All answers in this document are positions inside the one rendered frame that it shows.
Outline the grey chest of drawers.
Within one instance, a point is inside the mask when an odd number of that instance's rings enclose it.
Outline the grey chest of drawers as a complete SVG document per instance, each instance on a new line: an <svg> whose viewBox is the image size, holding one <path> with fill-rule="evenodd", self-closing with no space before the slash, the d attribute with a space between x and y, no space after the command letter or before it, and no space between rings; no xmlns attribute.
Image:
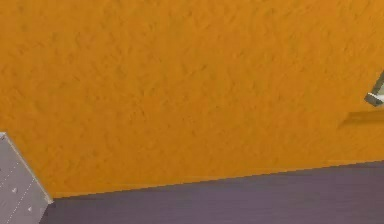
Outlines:
<svg viewBox="0 0 384 224"><path fill-rule="evenodd" d="M52 203L13 141L0 132L0 224L39 224Z"/></svg>

